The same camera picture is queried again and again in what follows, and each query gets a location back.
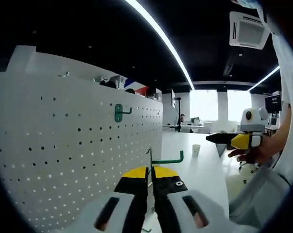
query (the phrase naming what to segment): monitor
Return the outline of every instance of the monitor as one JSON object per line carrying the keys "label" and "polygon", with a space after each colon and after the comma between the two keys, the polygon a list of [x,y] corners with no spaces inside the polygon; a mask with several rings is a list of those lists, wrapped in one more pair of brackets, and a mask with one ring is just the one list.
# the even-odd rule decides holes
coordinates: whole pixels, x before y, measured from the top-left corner
{"label": "monitor", "polygon": [[176,108],[176,95],[175,95],[173,89],[171,89],[171,106],[173,108]]}
{"label": "monitor", "polygon": [[281,111],[281,96],[278,94],[265,97],[265,108],[268,113],[279,113]]}

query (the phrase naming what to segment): black ceiling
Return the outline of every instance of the black ceiling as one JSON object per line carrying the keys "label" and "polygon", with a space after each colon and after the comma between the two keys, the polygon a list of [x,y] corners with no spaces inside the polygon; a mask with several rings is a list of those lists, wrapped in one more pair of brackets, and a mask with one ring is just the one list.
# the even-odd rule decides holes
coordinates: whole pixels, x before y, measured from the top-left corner
{"label": "black ceiling", "polygon": [[[232,47],[228,43],[230,11],[257,16],[255,10],[229,0],[140,0],[140,3],[170,38],[194,83],[257,83],[277,66],[271,36],[263,50]],[[163,92],[170,87],[176,92],[190,90],[189,85],[177,85],[186,79],[174,57],[152,27],[124,0],[45,2],[32,6],[18,3],[5,5],[3,9],[2,54],[10,54],[17,44],[36,45],[39,52],[90,63],[155,85]],[[233,67],[227,73],[229,63]],[[265,88],[255,91],[279,90],[279,73],[264,84]],[[249,86],[213,83],[195,88],[247,90]]]}

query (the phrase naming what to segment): green hook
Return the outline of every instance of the green hook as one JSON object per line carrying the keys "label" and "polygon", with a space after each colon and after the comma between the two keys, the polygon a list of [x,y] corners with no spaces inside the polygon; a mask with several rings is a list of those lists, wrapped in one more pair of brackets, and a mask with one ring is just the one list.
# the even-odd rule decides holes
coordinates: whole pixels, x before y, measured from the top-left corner
{"label": "green hook", "polygon": [[123,114],[131,114],[132,108],[130,108],[129,112],[123,112],[123,105],[118,103],[115,105],[115,113],[114,119],[116,122],[121,122],[123,120]]}
{"label": "green hook", "polygon": [[[148,149],[147,154],[150,152],[151,158],[152,158],[152,149]],[[152,164],[177,164],[181,163],[184,159],[183,151],[180,151],[180,158],[175,160],[155,160],[151,161]]]}

